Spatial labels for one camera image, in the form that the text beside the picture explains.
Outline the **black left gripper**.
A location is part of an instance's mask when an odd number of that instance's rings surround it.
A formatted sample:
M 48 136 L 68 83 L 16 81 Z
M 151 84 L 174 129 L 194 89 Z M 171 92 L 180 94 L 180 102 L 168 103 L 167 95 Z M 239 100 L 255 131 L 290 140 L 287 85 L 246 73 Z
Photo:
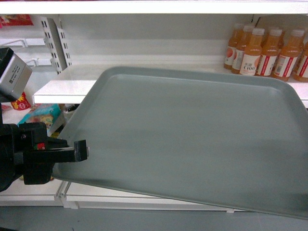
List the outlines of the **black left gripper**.
M 25 185 L 42 185 L 52 180 L 54 163 L 87 160 L 86 140 L 67 141 L 51 138 L 42 122 L 0 124 L 0 191 L 24 177 Z

